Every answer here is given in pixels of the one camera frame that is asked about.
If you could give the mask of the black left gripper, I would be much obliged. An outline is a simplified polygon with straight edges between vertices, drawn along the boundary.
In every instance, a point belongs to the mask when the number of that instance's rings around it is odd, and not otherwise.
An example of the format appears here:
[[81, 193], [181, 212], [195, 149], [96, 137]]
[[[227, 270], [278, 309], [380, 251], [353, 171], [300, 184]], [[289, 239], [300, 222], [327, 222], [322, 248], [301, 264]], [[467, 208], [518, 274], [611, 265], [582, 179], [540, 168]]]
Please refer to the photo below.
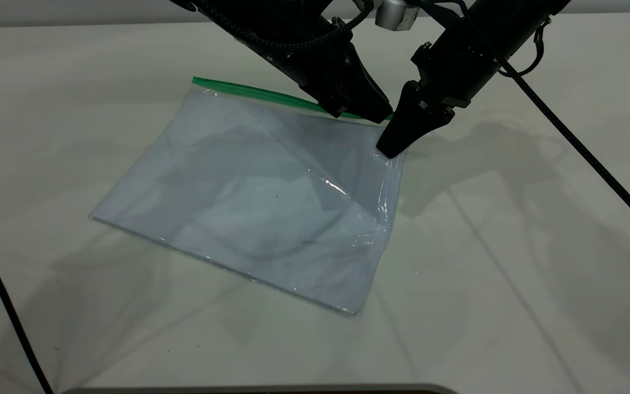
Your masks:
[[[295, 32], [308, 42], [345, 27], [341, 19], [300, 19]], [[354, 117], [381, 123], [393, 114], [392, 105], [363, 66], [352, 33], [345, 32], [330, 42], [297, 54], [301, 90], [313, 97], [335, 119]]]

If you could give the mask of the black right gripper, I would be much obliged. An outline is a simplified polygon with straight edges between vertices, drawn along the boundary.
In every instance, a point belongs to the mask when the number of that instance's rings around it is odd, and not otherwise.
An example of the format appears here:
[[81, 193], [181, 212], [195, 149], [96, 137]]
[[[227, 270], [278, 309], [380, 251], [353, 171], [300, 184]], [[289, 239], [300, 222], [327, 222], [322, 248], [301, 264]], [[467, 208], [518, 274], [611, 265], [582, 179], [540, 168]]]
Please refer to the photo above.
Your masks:
[[412, 62], [420, 78], [403, 85], [398, 106], [376, 145], [387, 159], [455, 117], [452, 109], [427, 112], [422, 108], [465, 108], [500, 69], [495, 55], [465, 19], [445, 29], [434, 43], [420, 45]]

